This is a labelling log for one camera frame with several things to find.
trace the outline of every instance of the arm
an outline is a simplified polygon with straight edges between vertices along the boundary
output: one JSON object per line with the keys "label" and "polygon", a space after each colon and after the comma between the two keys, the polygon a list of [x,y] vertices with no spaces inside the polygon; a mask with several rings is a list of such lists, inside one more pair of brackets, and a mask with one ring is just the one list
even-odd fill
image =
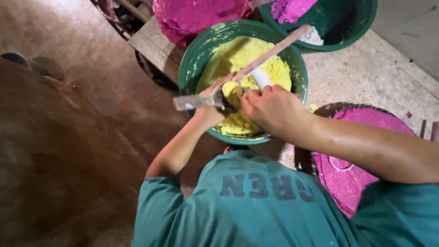
{"label": "arm", "polygon": [[187,164],[201,135],[218,125],[224,116],[213,107],[198,108],[194,117],[158,153],[145,177],[171,177]]}
{"label": "arm", "polygon": [[415,136],[308,112],[280,86],[249,91],[243,110],[268,133],[401,183],[438,183],[439,146]]}

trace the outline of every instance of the magenta colored mixture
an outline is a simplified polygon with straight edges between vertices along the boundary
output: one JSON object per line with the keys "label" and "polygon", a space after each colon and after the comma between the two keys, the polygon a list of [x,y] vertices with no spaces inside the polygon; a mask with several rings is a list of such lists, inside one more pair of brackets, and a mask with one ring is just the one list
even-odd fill
{"label": "magenta colored mixture", "polygon": [[296,22],[317,0],[277,0],[271,5],[271,15],[278,23]]}
{"label": "magenta colored mixture", "polygon": [[250,0],[154,0],[153,10],[163,34],[182,47],[218,23],[247,18]]}
{"label": "magenta colored mixture", "polygon": [[[370,124],[415,135],[402,120],[371,108],[337,112],[334,119]],[[378,178],[355,165],[348,171],[339,171],[329,163],[328,156],[324,154],[314,153],[313,157],[319,171],[320,182],[343,213],[347,217],[352,217],[360,202],[361,192],[368,184],[376,182]],[[331,160],[334,166],[342,170],[350,166],[349,162],[341,159],[332,157]]]}

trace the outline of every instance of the white powder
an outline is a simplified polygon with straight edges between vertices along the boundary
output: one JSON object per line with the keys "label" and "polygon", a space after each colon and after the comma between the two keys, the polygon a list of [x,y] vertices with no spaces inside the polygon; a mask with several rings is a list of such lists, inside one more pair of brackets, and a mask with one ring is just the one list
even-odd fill
{"label": "white powder", "polygon": [[323,39],[320,38],[315,26],[311,26],[299,40],[308,44],[323,45]]}

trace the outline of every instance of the forearm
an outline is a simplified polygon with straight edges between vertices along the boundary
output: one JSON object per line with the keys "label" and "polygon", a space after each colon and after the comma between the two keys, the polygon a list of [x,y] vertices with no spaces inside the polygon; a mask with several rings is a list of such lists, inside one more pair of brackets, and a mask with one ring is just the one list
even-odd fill
{"label": "forearm", "polygon": [[195,117],[160,151],[146,177],[170,177],[187,164],[201,135],[207,130]]}
{"label": "forearm", "polygon": [[439,146],[387,129],[315,116],[298,146],[349,161],[392,182],[439,182]]}

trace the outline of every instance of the person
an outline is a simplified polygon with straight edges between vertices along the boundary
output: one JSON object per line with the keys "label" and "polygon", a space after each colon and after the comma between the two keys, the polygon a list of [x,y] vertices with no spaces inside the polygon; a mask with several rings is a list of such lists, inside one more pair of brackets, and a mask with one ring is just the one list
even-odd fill
{"label": "person", "polygon": [[194,117],[151,163],[132,240],[139,246],[438,246],[439,146],[312,114],[280,86],[251,90],[243,111],[271,135],[358,165],[380,178],[347,218],[311,176],[237,150],[218,155],[183,200],[175,175],[224,116]]}

